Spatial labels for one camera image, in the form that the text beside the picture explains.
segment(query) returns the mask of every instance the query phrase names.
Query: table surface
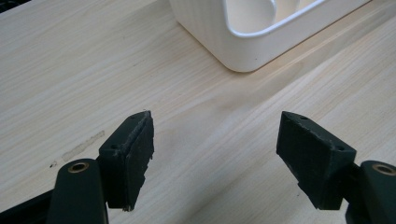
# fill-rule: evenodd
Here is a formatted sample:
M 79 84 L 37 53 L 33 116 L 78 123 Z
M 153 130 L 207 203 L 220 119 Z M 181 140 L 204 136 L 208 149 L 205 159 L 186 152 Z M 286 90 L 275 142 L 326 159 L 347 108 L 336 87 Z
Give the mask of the table surface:
M 135 210 L 110 223 L 345 223 L 276 155 L 281 111 L 396 163 L 396 2 L 373 0 L 261 69 L 226 69 L 167 0 L 35 0 L 0 14 L 0 211 L 96 158 L 151 110 L 155 153 Z

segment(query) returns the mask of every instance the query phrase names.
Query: white plastic holder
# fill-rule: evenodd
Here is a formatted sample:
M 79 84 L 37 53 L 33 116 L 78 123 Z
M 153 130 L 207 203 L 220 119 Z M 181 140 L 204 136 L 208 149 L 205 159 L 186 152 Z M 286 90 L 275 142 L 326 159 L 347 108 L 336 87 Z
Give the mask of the white plastic holder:
M 230 5 L 227 8 L 231 1 L 235 0 L 170 0 L 170 3 L 177 21 L 219 61 L 236 72 L 250 72 L 369 0 L 254 0 L 270 1 L 273 5 L 266 5 L 263 20 L 254 21 L 259 25 L 250 31 L 238 30 L 238 25 L 231 24 L 231 16 L 235 16 L 230 14 L 234 9 Z M 288 16 L 287 10 L 295 7 L 295 12 Z M 265 25 L 266 20 L 271 20 L 269 25 Z

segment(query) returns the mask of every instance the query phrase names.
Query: wooden table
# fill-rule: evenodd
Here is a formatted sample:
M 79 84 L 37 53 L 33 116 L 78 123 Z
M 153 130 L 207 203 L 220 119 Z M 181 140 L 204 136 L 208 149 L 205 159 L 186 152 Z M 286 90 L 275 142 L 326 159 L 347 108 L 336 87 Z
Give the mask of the wooden table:
M 276 155 L 283 110 L 396 163 L 396 2 L 373 0 L 249 74 L 227 70 L 167 0 L 33 0 L 0 14 L 0 211 L 53 188 L 129 115 L 155 153 L 110 223 L 345 223 Z

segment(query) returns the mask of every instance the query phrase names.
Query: white plastic bin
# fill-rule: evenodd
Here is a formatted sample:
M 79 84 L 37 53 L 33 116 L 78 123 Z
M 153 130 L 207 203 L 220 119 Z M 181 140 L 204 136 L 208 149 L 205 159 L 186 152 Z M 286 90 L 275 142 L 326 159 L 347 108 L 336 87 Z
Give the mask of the white plastic bin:
M 256 70 L 369 0 L 170 0 L 177 21 L 226 67 Z

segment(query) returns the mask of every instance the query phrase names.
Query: light wood surface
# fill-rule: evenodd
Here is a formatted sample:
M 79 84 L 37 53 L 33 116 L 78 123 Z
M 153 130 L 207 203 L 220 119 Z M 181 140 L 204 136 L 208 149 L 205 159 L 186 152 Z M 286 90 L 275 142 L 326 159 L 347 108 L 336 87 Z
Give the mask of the light wood surface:
M 166 0 L 33 0 L 0 14 L 0 211 L 53 188 L 149 109 L 155 153 L 110 223 L 345 223 L 276 155 L 282 110 L 396 164 L 396 2 L 373 0 L 261 69 L 224 68 Z

